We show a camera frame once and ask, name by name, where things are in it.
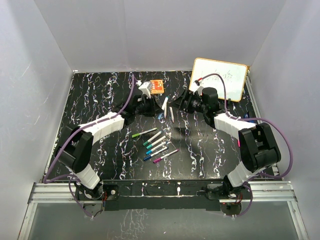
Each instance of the white wall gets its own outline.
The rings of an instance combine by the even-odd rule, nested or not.
[[[292,181],[306,230],[320,236],[320,1],[289,0],[251,67],[262,115],[288,136]],[[281,164],[283,172],[287,162]]]
[[[0,239],[17,239],[72,71],[33,0],[0,1]]]
[[[35,0],[80,72],[251,65],[285,0]]]

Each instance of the pink marker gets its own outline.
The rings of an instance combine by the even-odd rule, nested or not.
[[[172,154],[175,154],[175,153],[177,153],[177,152],[179,152],[179,149],[176,149],[176,150],[174,150],[174,151],[172,151],[172,152],[169,152],[169,153],[166,154],[166,155],[163,155],[162,157],[157,158],[156,160],[153,160],[153,163],[154,163],[154,164],[157,164],[157,163],[160,162],[162,159],[164,159],[164,158],[166,158],[166,157],[169,157],[169,156],[171,156]]]

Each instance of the orange box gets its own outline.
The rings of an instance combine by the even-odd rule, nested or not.
[[[164,81],[157,79],[157,80],[151,80],[150,82],[152,83],[151,94],[165,93]]]

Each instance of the metal frame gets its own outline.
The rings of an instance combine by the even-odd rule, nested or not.
[[[253,94],[249,73],[250,71],[248,71],[248,74],[246,76],[246,86],[251,98],[255,114],[257,117],[261,117],[255,96]],[[272,166],[272,169],[275,174],[279,174],[279,170],[276,164]],[[254,202],[287,202],[299,240],[309,239],[298,208],[296,195],[294,193],[294,189],[290,181],[251,181],[249,182],[249,184],[251,185]],[[76,191],[76,188],[74,186],[72,186],[71,189],[73,192]],[[183,198],[183,196],[178,195],[166,197]],[[94,200],[86,200],[80,202],[82,204],[101,204],[101,201]],[[220,200],[220,203],[228,202],[234,202],[234,200]],[[36,214],[37,205],[41,203],[75,204],[76,202],[74,201],[71,193],[69,192],[69,186],[67,183],[36,183],[30,194],[28,208],[22,223],[18,240],[28,239],[32,223]]]

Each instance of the gray floor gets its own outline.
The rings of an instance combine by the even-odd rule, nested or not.
[[[76,204],[38,204],[29,240],[297,240],[286,202],[254,202],[244,216],[202,209],[121,210],[85,218]]]

